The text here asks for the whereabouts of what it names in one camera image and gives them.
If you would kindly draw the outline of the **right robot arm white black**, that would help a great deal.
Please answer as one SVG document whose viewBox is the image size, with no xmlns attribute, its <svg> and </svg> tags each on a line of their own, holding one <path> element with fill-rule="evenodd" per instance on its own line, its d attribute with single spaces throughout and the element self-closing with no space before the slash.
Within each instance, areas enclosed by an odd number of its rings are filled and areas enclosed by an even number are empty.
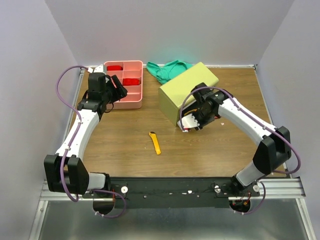
<svg viewBox="0 0 320 240">
<path fill-rule="evenodd" d="M 230 180 L 230 191 L 234 195 L 243 195 L 250 184 L 271 174 L 291 158 L 290 131 L 286 127 L 275 127 L 260 119 L 224 89 L 214 92 L 202 82 L 191 93 L 197 107 L 195 112 L 186 116 L 191 121 L 191 129 L 201 130 L 215 119 L 224 117 L 257 146 L 252 161 Z"/>
</svg>

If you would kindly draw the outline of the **red item compartment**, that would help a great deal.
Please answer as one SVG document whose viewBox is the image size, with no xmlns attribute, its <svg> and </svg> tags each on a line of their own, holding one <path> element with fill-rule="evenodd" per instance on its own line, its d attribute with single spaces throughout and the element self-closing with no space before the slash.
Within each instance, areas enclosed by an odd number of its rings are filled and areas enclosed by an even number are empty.
<svg viewBox="0 0 320 240">
<path fill-rule="evenodd" d="M 123 66 L 121 65 L 108 65 L 106 67 L 107 71 L 122 71 L 123 70 Z"/>
<path fill-rule="evenodd" d="M 140 84 L 140 80 L 138 78 L 124 78 L 122 80 L 123 86 L 138 86 Z"/>
</svg>

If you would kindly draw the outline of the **aluminium rail frame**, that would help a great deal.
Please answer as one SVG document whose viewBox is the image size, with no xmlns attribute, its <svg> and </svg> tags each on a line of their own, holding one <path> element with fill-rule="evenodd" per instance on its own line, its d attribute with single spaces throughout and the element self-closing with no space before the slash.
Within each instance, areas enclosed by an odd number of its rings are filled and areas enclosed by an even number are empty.
<svg viewBox="0 0 320 240">
<path fill-rule="evenodd" d="M 120 209 L 224 208 L 239 216 L 254 213 L 254 200 L 295 199 L 310 240 L 315 231 L 304 201 L 302 181 L 285 171 L 283 177 L 272 177 L 277 167 L 297 153 L 285 127 L 275 127 L 245 109 L 228 91 L 201 83 L 194 87 L 196 110 L 179 112 L 182 131 L 202 129 L 225 117 L 246 133 L 257 145 L 251 163 L 232 177 L 111 177 L 104 172 L 89 172 L 83 164 L 88 141 L 107 112 L 107 105 L 127 97 L 129 92 L 119 78 L 107 72 L 104 65 L 81 66 L 88 72 L 88 89 L 77 106 L 76 117 L 59 149 L 44 159 L 46 189 L 66 194 L 68 198 L 92 200 L 95 215 L 111 218 Z"/>
</svg>

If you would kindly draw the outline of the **yellow utility knife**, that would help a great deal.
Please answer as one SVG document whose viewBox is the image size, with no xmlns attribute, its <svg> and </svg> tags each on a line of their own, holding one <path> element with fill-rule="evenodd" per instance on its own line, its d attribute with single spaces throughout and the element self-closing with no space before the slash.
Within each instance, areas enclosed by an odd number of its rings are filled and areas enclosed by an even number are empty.
<svg viewBox="0 0 320 240">
<path fill-rule="evenodd" d="M 153 146 L 154 146 L 154 149 L 155 149 L 156 154 L 157 154 L 157 155 L 160 155 L 162 152 L 161 152 L 161 149 L 160 149 L 160 145 L 159 145 L 159 142 L 158 142 L 158 138 L 157 138 L 156 133 L 153 132 L 153 131 L 150 131 L 150 132 L 149 132 L 149 136 L 150 136 L 150 138 L 152 139 Z"/>
</svg>

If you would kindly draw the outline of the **red item back compartment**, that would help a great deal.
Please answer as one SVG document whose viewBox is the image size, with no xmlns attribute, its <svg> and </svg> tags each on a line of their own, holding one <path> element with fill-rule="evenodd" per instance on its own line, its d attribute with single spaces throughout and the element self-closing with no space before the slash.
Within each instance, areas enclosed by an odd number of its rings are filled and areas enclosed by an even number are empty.
<svg viewBox="0 0 320 240">
<path fill-rule="evenodd" d="M 106 67 L 107 71 L 122 71 L 123 70 L 123 66 L 121 65 L 108 65 Z"/>
</svg>

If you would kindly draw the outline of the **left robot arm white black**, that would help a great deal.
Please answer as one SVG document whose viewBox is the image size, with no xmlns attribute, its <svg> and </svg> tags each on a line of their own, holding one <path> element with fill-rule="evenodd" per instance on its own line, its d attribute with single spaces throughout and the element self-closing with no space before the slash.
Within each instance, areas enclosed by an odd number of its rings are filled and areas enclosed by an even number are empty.
<svg viewBox="0 0 320 240">
<path fill-rule="evenodd" d="M 76 118 L 66 139 L 54 155 L 44 159 L 48 188 L 51 192 L 83 195 L 94 191 L 104 198 L 110 194 L 109 176 L 105 173 L 88 172 L 83 156 L 89 139 L 107 110 L 127 96 L 116 75 L 103 72 L 90 73 L 88 89 L 75 108 Z"/>
</svg>

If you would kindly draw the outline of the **olive green drawer cabinet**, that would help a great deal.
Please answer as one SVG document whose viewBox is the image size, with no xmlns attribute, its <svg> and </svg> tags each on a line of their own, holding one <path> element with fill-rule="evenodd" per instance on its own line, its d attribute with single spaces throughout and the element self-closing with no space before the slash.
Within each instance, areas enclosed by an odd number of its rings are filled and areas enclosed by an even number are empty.
<svg viewBox="0 0 320 240">
<path fill-rule="evenodd" d="M 193 88 L 201 83 L 214 87 L 218 82 L 218 77 L 199 62 L 158 88 L 159 109 L 176 127 L 182 103 Z"/>
</svg>

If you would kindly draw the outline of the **pink compartment tray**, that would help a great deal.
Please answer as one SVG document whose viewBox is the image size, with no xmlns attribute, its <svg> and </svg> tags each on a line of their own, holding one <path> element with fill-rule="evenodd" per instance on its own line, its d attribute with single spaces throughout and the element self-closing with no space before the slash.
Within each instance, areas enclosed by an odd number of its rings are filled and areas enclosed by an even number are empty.
<svg viewBox="0 0 320 240">
<path fill-rule="evenodd" d="M 109 76 L 116 75 L 127 96 L 113 104 L 115 110 L 139 109 L 143 99 L 143 62 L 140 60 L 106 61 L 97 67 Z"/>
</svg>

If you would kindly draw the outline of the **red item middle compartment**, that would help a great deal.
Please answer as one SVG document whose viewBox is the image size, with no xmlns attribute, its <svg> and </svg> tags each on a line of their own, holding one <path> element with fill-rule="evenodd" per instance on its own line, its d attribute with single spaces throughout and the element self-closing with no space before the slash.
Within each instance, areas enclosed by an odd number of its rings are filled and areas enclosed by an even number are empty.
<svg viewBox="0 0 320 240">
<path fill-rule="evenodd" d="M 140 80 L 138 78 L 124 78 L 122 80 L 123 86 L 138 86 L 140 84 Z"/>
</svg>

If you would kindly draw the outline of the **green cloth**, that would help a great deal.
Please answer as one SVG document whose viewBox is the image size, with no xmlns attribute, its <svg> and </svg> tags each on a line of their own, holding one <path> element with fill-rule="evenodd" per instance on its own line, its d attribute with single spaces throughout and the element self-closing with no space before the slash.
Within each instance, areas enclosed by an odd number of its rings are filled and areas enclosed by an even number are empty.
<svg viewBox="0 0 320 240">
<path fill-rule="evenodd" d="M 156 78 L 156 80 L 164 85 L 186 70 L 190 69 L 193 65 L 181 60 L 174 60 L 167 62 L 163 66 L 156 63 L 148 62 L 146 64 L 147 71 Z"/>
</svg>

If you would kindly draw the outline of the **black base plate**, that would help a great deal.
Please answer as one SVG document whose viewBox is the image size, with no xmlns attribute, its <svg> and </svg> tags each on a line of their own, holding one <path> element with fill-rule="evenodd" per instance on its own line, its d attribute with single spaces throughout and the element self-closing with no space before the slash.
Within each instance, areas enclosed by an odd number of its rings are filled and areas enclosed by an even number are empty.
<svg viewBox="0 0 320 240">
<path fill-rule="evenodd" d="M 236 189 L 230 177 L 110 177 L 107 186 L 117 196 L 90 191 L 83 198 L 128 209 L 228 208 L 232 199 L 260 196 L 255 185 Z"/>
</svg>

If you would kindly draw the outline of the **needle nose pliers orange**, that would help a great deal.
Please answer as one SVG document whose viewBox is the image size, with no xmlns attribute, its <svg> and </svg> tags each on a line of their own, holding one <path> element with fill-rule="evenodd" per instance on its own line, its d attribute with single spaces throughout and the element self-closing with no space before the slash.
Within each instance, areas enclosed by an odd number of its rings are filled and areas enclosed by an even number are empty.
<svg viewBox="0 0 320 240">
<path fill-rule="evenodd" d="M 193 112 L 196 112 L 197 110 L 198 110 L 197 108 L 191 109 L 191 110 L 185 112 L 184 115 L 186 116 L 186 115 L 188 115 L 188 114 L 191 114 L 191 113 L 193 113 Z"/>
</svg>

